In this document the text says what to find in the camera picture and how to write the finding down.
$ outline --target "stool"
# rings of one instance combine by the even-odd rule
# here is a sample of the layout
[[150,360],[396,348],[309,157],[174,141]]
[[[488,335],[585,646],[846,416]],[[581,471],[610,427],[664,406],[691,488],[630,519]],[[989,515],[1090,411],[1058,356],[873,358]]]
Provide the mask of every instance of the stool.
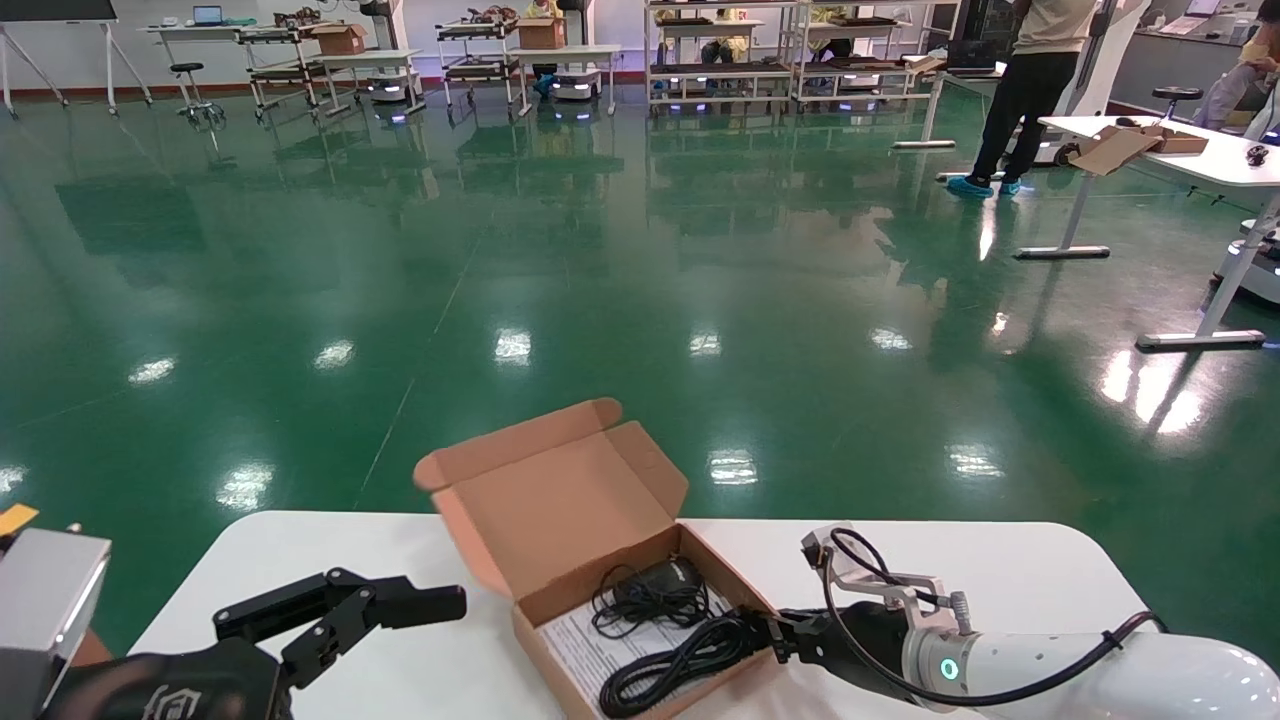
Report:
[[[187,106],[178,110],[178,114],[187,115],[187,122],[189,122],[193,127],[200,126],[198,115],[204,115],[211,126],[225,123],[227,117],[223,113],[221,106],[216,102],[206,102],[200,96],[200,86],[196,85],[196,77],[192,73],[202,69],[205,69],[204,63],[174,63],[169,65],[169,72],[178,77],[179,87],[182,87],[182,96],[187,101]],[[191,91],[196,95],[195,101],[187,96],[187,86],[182,83],[183,73],[187,74],[187,82],[191,83]]]
[[1161,100],[1169,100],[1169,109],[1165,110],[1165,119],[1171,120],[1174,118],[1174,106],[1178,105],[1179,100],[1199,100],[1204,97],[1204,91],[1198,87],[1157,87],[1151,91],[1152,97],[1160,97]]

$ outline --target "open box lid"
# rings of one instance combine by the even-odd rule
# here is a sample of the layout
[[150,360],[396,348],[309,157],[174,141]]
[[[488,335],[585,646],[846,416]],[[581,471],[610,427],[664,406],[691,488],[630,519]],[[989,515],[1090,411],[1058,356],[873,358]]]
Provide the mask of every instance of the open box lid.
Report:
[[335,24],[311,28],[312,35],[338,35],[346,32],[353,32],[356,33],[357,37],[365,37],[366,35],[369,35],[369,31],[365,29],[365,26],[360,24],[335,23]]
[[436,450],[413,468],[471,574],[512,598],[668,528],[689,480],[613,398]]

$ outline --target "green floor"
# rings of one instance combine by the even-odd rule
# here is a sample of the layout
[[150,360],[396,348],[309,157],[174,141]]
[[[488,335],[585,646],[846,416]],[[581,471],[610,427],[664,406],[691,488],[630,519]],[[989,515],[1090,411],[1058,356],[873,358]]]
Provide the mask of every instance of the green floor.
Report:
[[959,91],[928,155],[888,151],[923,108],[433,101],[317,132],[229,99],[216,151],[172,100],[0,118],[0,505],[115,541],[114,651],[237,518],[429,511],[430,450],[608,395],[689,516],[1065,523],[1176,630],[1280,662],[1280,355],[1132,345],[1194,328],[1244,210],[1125,169],[1080,228],[1110,260],[1020,264],[1078,181],[948,196]]

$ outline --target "instruction paper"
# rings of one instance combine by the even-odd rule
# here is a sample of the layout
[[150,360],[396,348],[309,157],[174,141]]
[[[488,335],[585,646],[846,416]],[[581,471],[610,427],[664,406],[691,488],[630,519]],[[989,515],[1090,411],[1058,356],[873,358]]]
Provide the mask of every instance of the instruction paper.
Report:
[[[608,603],[613,600],[613,591],[607,591],[599,603]],[[710,609],[710,618],[718,618],[732,607],[716,588],[707,585],[707,601]],[[689,635],[694,634],[698,625],[692,628],[677,628],[667,621],[641,623],[631,634],[621,639],[611,639],[602,635],[591,625],[595,609],[591,602],[580,605],[564,615],[556,618],[550,623],[538,628],[538,634],[552,650],[556,661],[559,662],[564,673],[573,680],[577,692],[591,702],[596,717],[600,714],[599,697],[604,680],[620,667],[628,665],[646,655],[676,650]],[[696,688],[699,683],[708,680],[701,678],[692,683],[681,685],[676,692],[667,696],[667,700]]]

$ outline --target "white desk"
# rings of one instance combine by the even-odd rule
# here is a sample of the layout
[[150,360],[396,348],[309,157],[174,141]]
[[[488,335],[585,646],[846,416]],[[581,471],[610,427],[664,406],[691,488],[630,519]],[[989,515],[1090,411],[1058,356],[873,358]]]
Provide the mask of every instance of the white desk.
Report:
[[[1134,118],[1139,124],[1148,126],[1160,118]],[[1041,124],[1061,131],[1080,138],[1092,138],[1102,128],[1115,124],[1115,117],[1064,117],[1041,118]],[[1244,154],[1249,147],[1257,145],[1252,140],[1213,132],[1174,120],[1164,120],[1165,127],[1178,129],[1189,135],[1208,138],[1208,146],[1199,155],[1164,155],[1158,152],[1144,152],[1142,161],[1162,165],[1190,176],[1201,181],[1230,186],[1230,187],[1271,187],[1280,188],[1280,161],[1272,159],[1258,168],[1251,168]],[[1051,259],[1068,260],[1073,258],[1106,258],[1111,250],[1106,246],[1073,246],[1075,231],[1084,213],[1084,201],[1089,196],[1089,187],[1096,176],[1084,173],[1080,190],[1071,206],[1068,218],[1066,232],[1057,247],[1023,247],[1018,252],[1020,259]],[[1253,229],[1245,237],[1240,254],[1235,256],[1235,265],[1222,278],[1222,283],[1213,296],[1208,310],[1201,319],[1194,333],[1144,333],[1138,336],[1137,346],[1140,350],[1215,350],[1231,347],[1262,347],[1266,336],[1260,331],[1217,331],[1226,314],[1228,305],[1235,297],[1235,291],[1244,279],[1244,273],[1253,264],[1253,256],[1258,252],[1262,237],[1275,227],[1276,214],[1280,213],[1280,190],[1272,193],[1266,208],[1253,223]]]
[[[908,61],[914,61],[922,59],[923,55],[904,55],[902,59]],[[942,87],[951,82],[960,87],[973,90],[980,95],[986,95],[984,90],[995,86],[1000,82],[1000,78],[1005,77],[1006,63],[996,63],[996,70],[989,74],[979,76],[954,76],[946,70],[938,70],[933,76],[933,88],[929,91],[929,105],[924,111],[924,129],[920,131],[920,140],[905,140],[895,142],[892,145],[893,150],[937,150],[946,147],[955,147],[956,141],[954,140],[933,140],[933,122],[938,114],[938,100],[942,99]],[[956,173],[942,173],[938,179],[945,179]]]
[[[326,111],[328,115],[334,115],[349,108],[349,105],[342,105],[338,101],[338,88],[333,85],[332,70],[352,70],[352,79],[356,79],[356,85],[358,86],[360,81],[355,77],[355,72],[358,68],[402,68],[406,81],[404,96],[408,99],[408,108],[404,109],[404,114],[408,115],[426,106],[422,101],[422,95],[415,92],[413,82],[411,82],[413,79],[413,58],[421,54],[421,50],[365,50],[358,55],[316,55],[315,58],[308,58],[308,60],[324,65],[325,79],[329,82],[329,97],[333,99],[333,108]],[[356,90],[355,97],[360,99],[360,90]]]
[[613,100],[613,65],[614,59],[622,53],[621,45],[568,45],[566,47],[557,47],[554,50],[535,50],[521,47],[515,51],[520,58],[522,65],[532,65],[539,63],[564,63],[566,65],[581,64],[582,69],[586,69],[588,63],[608,63],[609,64],[609,114],[617,109],[617,102]]
[[[776,607],[819,607],[822,587],[800,555],[819,520],[689,520]],[[856,523],[899,573],[940,575],[964,589],[979,630],[1078,633],[1114,628],[1144,609],[1092,539],[1047,523]],[[302,577],[343,566],[419,587],[462,584],[463,620],[374,630],[323,678],[294,693],[306,720],[351,717],[559,717],[516,643],[511,603],[471,579],[436,515],[250,515],[209,548],[131,652],[182,652],[214,642],[212,614]],[[279,652],[288,637],[264,643]],[[927,720],[938,715],[873,694],[796,660],[762,664],[681,717]],[[975,719],[968,711],[947,717]]]

